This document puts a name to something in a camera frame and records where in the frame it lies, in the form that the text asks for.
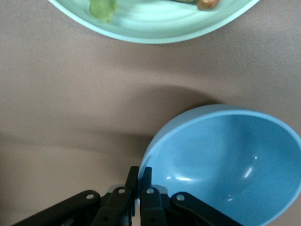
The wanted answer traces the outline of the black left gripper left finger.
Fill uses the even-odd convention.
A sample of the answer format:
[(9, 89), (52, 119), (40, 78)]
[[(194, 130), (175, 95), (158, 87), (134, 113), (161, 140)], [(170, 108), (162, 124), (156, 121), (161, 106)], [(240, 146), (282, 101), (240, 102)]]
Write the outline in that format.
[(106, 202), (97, 212), (93, 226), (130, 226), (135, 215), (139, 167), (132, 166), (124, 186), (107, 193)]

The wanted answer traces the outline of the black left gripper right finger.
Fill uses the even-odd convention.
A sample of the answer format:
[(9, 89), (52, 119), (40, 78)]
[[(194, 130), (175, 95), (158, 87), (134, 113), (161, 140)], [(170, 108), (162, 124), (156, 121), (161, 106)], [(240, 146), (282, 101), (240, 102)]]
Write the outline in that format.
[(140, 217), (142, 226), (166, 226), (165, 211), (162, 206), (161, 194), (151, 184), (152, 168), (146, 167), (141, 179)]

